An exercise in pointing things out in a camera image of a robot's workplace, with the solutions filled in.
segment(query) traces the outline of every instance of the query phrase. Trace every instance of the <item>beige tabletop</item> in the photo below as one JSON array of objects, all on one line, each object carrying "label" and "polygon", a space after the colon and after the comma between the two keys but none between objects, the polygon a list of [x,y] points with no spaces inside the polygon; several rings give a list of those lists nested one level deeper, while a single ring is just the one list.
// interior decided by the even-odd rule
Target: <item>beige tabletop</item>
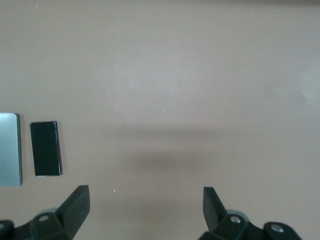
[{"label": "beige tabletop", "polygon": [[[21,117],[16,226],[89,185],[75,240],[197,240],[203,187],[261,228],[320,235],[320,5],[0,2],[0,112]],[[63,174],[35,176],[30,123],[57,121]]]}]

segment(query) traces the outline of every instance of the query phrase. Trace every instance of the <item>gray surface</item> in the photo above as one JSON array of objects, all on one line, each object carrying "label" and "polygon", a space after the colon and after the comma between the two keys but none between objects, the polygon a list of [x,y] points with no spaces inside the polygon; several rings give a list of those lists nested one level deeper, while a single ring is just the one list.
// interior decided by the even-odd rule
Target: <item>gray surface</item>
[{"label": "gray surface", "polygon": [[[0,112],[20,113],[23,143],[1,218],[88,184],[75,240],[196,240],[208,186],[258,227],[319,239],[319,5],[0,2]],[[37,178],[30,123],[52,120],[63,175]]]},{"label": "gray surface", "polygon": [[19,116],[0,112],[0,186],[22,183]]}]

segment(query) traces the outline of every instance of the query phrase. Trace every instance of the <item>screw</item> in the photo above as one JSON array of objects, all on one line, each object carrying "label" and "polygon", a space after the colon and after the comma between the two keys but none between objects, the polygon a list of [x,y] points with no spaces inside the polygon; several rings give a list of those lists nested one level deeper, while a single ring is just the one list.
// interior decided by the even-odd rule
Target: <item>screw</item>
[{"label": "screw", "polygon": [[272,224],[271,229],[277,233],[283,233],[285,230],[278,224]]},{"label": "screw", "polygon": [[47,221],[48,219],[49,219],[48,215],[43,215],[39,218],[39,222],[44,222],[44,221]]},{"label": "screw", "polygon": [[241,223],[241,220],[238,216],[231,216],[230,217],[231,222],[233,222],[234,224],[239,224]]}]

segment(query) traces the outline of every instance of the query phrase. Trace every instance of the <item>black rectangular object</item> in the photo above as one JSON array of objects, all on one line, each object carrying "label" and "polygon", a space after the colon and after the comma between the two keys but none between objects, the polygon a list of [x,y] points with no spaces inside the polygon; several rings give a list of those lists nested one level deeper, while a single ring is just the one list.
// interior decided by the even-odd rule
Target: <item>black rectangular object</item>
[{"label": "black rectangular object", "polygon": [[38,177],[61,175],[57,122],[32,122],[30,129],[35,175]]}]

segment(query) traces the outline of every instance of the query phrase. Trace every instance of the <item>silver bolt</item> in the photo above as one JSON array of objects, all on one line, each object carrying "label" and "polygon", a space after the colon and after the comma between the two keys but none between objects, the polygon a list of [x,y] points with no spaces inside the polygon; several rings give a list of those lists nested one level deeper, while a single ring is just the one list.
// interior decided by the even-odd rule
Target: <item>silver bolt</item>
[{"label": "silver bolt", "polygon": [[231,222],[233,222],[234,224],[239,224],[241,223],[241,220],[238,216],[231,216],[230,217]]},{"label": "silver bolt", "polygon": [[278,224],[272,224],[271,229],[277,233],[283,233],[285,230]]},{"label": "silver bolt", "polygon": [[49,219],[48,215],[43,215],[42,217],[39,218],[39,222],[44,222],[47,221]]}]

